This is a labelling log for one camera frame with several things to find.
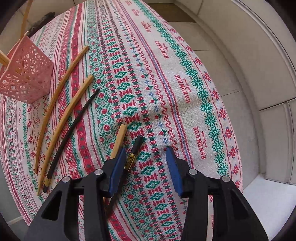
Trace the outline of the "black chopstick gold band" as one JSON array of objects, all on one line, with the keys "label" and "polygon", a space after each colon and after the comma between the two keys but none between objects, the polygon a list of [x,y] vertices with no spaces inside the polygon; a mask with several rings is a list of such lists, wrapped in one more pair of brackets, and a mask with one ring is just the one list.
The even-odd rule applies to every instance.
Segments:
[{"label": "black chopstick gold band", "polygon": [[123,170],[123,174],[120,180],[119,188],[117,192],[114,194],[114,196],[110,199],[109,204],[105,208],[106,217],[110,218],[111,214],[113,212],[113,206],[119,196],[119,194],[122,192],[123,185],[127,181],[128,173],[130,172],[132,165],[135,163],[135,158],[138,154],[138,151],[140,150],[140,146],[142,145],[144,137],[142,135],[138,135],[135,139],[135,142],[133,144],[132,150],[128,154],[127,161]]}]

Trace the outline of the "white lower kitchen cabinets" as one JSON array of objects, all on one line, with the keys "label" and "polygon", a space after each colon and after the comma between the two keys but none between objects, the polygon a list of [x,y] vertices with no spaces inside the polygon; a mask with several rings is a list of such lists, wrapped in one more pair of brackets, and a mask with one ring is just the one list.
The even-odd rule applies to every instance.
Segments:
[{"label": "white lower kitchen cabinets", "polygon": [[176,1],[216,42],[249,102],[266,179],[295,184],[295,40],[265,1]]}]

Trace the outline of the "long black chopstick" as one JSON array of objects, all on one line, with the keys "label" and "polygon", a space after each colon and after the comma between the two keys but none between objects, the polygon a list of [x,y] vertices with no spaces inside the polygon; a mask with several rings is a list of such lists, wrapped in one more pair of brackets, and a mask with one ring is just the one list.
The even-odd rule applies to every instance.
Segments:
[{"label": "long black chopstick", "polygon": [[53,177],[53,173],[55,171],[55,168],[58,164],[58,161],[60,159],[60,156],[62,155],[63,149],[65,148],[65,145],[67,144],[69,138],[71,137],[76,125],[79,123],[79,121],[81,121],[81,118],[83,117],[83,114],[85,113],[86,109],[88,108],[88,106],[91,104],[91,102],[93,101],[93,99],[96,97],[96,95],[99,93],[100,89],[96,89],[95,92],[92,94],[92,96],[90,97],[90,99],[86,102],[86,104],[83,106],[83,108],[81,109],[81,111],[79,112],[78,116],[75,118],[75,120],[73,121],[72,125],[70,126],[69,130],[67,131],[64,139],[62,140],[62,143],[60,144],[55,157],[53,159],[53,161],[51,162],[51,166],[49,168],[49,171],[47,173],[47,175],[44,177],[43,180],[43,189],[42,191],[44,193],[47,193],[49,186],[51,184],[51,179]]}]

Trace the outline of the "pink perforated utensil basket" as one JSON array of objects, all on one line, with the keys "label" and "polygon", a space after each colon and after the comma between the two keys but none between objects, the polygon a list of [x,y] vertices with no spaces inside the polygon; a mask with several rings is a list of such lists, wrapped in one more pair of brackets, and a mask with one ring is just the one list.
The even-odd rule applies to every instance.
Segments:
[{"label": "pink perforated utensil basket", "polygon": [[27,36],[13,46],[8,59],[1,68],[1,94],[28,104],[49,94],[54,63]]}]

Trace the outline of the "patterned handmade tablecloth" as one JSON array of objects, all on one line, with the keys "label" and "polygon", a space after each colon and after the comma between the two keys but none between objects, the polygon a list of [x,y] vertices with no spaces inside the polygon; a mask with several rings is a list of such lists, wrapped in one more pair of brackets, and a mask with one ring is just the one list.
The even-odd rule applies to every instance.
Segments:
[{"label": "patterned handmade tablecloth", "polygon": [[65,83],[45,129],[39,161],[59,120],[84,80],[65,128],[96,89],[76,126],[52,186],[63,176],[84,177],[111,156],[120,124],[124,146],[144,142],[108,221],[112,240],[180,240],[188,202],[175,192],[166,149],[206,176],[229,176],[242,188],[242,164],[230,118],[209,72],[181,35],[143,1],[86,1],[56,16],[32,37],[54,63],[50,93],[33,104],[1,96],[1,165],[16,206],[29,225],[47,195],[38,192],[35,167],[41,126],[71,62],[83,56]]}]

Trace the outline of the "dark trash bin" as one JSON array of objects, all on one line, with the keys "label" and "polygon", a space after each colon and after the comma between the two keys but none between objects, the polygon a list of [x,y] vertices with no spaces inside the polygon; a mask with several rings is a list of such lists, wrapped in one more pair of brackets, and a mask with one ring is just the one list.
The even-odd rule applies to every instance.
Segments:
[{"label": "dark trash bin", "polygon": [[38,30],[44,27],[47,23],[55,18],[55,12],[49,12],[44,15],[40,20],[32,25],[32,27],[28,30],[27,36],[32,37]]}]

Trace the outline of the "brown floor mat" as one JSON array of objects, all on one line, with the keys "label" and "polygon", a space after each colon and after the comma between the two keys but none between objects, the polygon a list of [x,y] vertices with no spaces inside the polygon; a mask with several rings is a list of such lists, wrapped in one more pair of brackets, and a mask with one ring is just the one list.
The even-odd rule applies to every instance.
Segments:
[{"label": "brown floor mat", "polygon": [[152,3],[148,4],[167,22],[195,23],[196,21],[173,3]]}]

